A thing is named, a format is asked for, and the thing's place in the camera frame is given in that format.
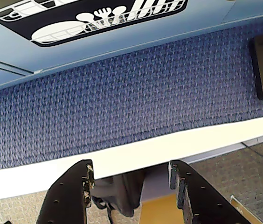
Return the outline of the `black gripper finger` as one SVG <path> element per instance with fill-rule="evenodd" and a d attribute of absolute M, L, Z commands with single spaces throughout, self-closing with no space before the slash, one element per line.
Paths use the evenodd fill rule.
<path fill-rule="evenodd" d="M 71 166 L 48 189 L 38 224 L 86 224 L 86 209 L 91 206 L 94 188 L 92 160 L 81 160 Z"/>
<path fill-rule="evenodd" d="M 169 186 L 176 190 L 177 208 L 185 224 L 246 224 L 236 210 L 203 176 L 181 160 L 168 164 Z"/>

